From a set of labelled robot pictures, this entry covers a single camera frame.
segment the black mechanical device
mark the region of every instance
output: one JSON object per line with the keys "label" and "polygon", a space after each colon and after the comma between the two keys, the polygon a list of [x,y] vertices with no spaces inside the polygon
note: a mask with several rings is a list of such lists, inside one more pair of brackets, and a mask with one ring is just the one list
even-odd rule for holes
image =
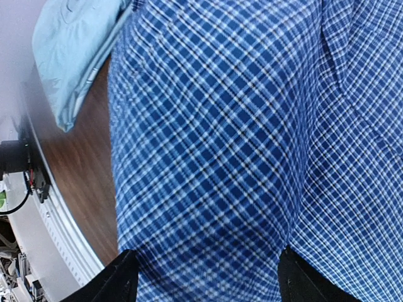
{"label": "black mechanical device", "polygon": [[23,172],[27,190],[35,191],[41,203],[48,198],[50,179],[37,149],[28,118],[22,118],[18,131],[18,140],[0,143],[0,181],[3,175]]}

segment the black cable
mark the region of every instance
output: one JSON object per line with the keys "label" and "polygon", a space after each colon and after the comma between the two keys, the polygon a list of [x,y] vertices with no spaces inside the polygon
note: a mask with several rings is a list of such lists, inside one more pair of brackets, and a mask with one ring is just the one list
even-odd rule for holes
{"label": "black cable", "polygon": [[9,211],[5,211],[5,212],[1,212],[0,211],[0,216],[3,215],[10,215],[13,214],[15,212],[17,212],[19,209],[21,209],[23,207],[23,205],[26,203],[26,201],[28,200],[28,197],[30,196],[30,194],[32,193],[31,188],[30,188],[30,184],[28,182],[28,179],[26,178],[25,172],[23,173],[24,175],[24,180],[25,180],[25,186],[26,186],[26,195],[24,197],[24,199],[22,200],[22,202],[16,206],[15,208],[13,208],[12,210]]}

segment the blue checkered fabric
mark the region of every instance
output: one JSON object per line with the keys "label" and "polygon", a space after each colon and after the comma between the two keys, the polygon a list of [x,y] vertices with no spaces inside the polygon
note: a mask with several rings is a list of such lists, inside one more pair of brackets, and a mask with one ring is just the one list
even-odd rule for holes
{"label": "blue checkered fabric", "polygon": [[280,301],[291,245],[403,299],[403,4],[135,2],[110,65],[120,250],[138,300]]}

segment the white wall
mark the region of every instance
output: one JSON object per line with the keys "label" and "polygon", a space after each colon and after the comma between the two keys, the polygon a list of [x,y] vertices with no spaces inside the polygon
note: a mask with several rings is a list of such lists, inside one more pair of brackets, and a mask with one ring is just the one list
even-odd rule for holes
{"label": "white wall", "polygon": [[[16,113],[20,83],[34,65],[31,38],[45,0],[0,0],[0,117]],[[5,128],[0,125],[0,137]]]}

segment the brown wooden surface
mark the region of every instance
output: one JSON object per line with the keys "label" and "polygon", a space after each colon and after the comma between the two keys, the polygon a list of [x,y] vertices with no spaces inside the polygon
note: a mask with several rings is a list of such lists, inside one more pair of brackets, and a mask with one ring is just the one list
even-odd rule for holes
{"label": "brown wooden surface", "polygon": [[99,72],[69,133],[56,127],[36,71],[27,86],[31,94],[28,110],[56,185],[104,264],[117,256],[107,73],[108,62]]}

